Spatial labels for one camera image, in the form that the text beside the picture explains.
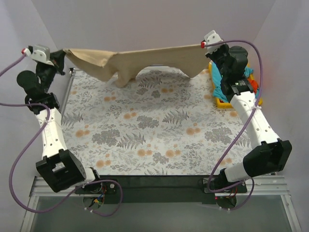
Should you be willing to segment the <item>beige t shirt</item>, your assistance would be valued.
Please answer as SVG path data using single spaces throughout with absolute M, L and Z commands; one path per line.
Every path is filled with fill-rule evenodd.
M 90 76 L 108 82 L 116 73 L 115 85 L 124 87 L 138 73 L 151 65 L 180 69 L 189 78 L 204 70 L 210 59 L 200 45 L 187 45 L 160 49 L 111 52 L 91 49 L 64 49 L 66 57 Z

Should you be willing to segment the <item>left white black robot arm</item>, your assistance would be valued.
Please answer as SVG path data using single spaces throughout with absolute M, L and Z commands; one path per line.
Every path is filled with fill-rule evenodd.
M 42 128 L 42 160 L 36 169 L 54 192 L 71 186 L 86 184 L 92 193 L 102 190 L 103 182 L 94 168 L 85 168 L 67 149 L 61 128 L 60 104 L 54 93 L 48 90 L 56 74 L 65 75 L 63 50 L 51 52 L 46 46 L 29 46 L 22 54 L 36 61 L 36 70 L 22 71 L 17 83 L 26 93 L 28 105 Z

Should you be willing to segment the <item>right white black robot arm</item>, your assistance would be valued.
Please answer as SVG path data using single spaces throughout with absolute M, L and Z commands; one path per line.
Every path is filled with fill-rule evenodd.
M 206 57 L 217 66 L 221 75 L 221 90 L 238 113 L 247 132 L 252 150 L 242 162 L 220 171 L 207 182 L 209 192 L 229 192 L 240 181 L 284 169 L 292 151 L 290 141 L 283 141 L 266 120 L 254 88 L 245 76 L 248 52 L 241 46 L 220 44 L 207 49 Z

